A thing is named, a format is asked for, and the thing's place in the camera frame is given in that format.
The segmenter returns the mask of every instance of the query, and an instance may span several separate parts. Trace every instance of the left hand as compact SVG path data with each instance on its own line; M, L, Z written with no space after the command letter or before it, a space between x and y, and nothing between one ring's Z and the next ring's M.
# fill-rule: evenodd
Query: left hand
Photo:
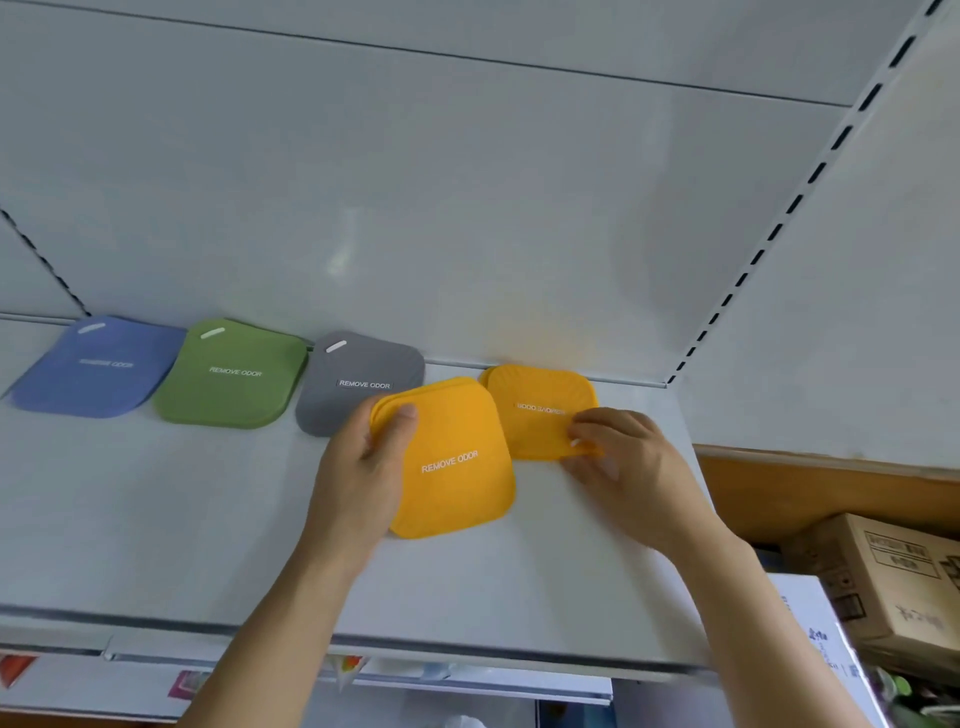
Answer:
M332 559L352 575L367 565L396 515L403 455L417 431L417 408L406 404L374 448L370 413L377 399L364 400L326 446L298 544L308 559Z

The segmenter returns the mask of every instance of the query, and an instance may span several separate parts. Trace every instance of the forearm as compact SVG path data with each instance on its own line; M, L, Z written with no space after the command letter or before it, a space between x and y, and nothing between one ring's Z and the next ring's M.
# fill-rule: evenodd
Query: forearm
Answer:
M180 719L183 728L297 728L352 573L295 552Z
M869 728L748 544L725 527L709 528L674 563L700 612L738 728Z

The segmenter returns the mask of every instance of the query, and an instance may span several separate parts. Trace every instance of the silicone pad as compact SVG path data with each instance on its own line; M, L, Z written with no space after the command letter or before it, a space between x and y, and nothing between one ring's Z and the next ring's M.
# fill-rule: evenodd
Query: silicone pad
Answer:
M81 319L16 382L13 404L78 417L122 415L154 392L185 335L113 316Z
M593 385L575 372L518 364L495 367L487 389L496 402L510 454L517 460L559 460L597 454L589 443L571 445L573 415L597 406Z
M419 539L505 515L514 502L514 467L490 393L457 377L386 397L371 412L374 441L407 402L417 406L420 423L404 456L391 530Z
M154 395L164 420L252 429L283 414L306 362L296 336L208 319L186 341Z
M332 437L361 401L419 387L423 370L423 356L413 347L335 331L314 344L297 424L308 435Z

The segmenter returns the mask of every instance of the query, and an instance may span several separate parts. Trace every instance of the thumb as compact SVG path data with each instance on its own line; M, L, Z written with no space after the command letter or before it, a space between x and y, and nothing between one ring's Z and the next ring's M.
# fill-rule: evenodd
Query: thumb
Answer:
M560 464L584 487L590 499L602 510L611 515L616 513L615 501L619 485L603 472L596 458L577 455L564 458Z
M403 459L403 453L417 433L418 418L415 404L400 406L377 438L376 449L370 456L374 465Z

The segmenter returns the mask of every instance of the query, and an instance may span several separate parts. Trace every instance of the white label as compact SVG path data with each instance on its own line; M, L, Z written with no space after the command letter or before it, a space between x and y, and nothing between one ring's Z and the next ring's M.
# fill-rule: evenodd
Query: white label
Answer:
M340 387L361 387L363 389L390 389L389 382L385 381L352 381L350 379L341 379L337 382Z
M457 455L456 457L450 457L446 460L438 460L436 463L430 463L429 465L421 465L421 473L433 473L434 471L440 471L444 468L449 468L451 465L457 465L459 463L466 463L469 460L472 460L479 453L476 450L471 450L470 452L464 452Z
M529 409L531 412L542 412L547 415L565 415L566 414L566 412L562 409L553 409L552 407L540 407L536 404L521 404L520 402L517 402L516 406L519 409Z
M263 376L263 372L252 372L249 369L223 369L222 367L210 367L210 371L215 375Z
M87 364L94 367L117 367L118 369L129 369L133 366L131 361L109 361L108 359L78 359L78 363Z

